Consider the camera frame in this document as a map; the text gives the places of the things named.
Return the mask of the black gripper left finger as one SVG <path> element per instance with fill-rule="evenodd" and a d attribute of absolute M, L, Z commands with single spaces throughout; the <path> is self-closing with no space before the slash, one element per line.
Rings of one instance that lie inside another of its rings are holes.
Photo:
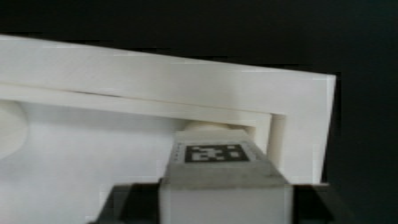
<path fill-rule="evenodd" d="M 160 224 L 158 183 L 115 185 L 96 224 Z"/>

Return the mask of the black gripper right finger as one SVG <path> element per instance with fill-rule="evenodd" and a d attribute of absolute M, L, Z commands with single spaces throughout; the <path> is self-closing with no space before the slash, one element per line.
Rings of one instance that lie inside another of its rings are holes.
<path fill-rule="evenodd" d="M 293 186 L 291 224 L 355 224 L 354 213 L 329 184 Z"/>

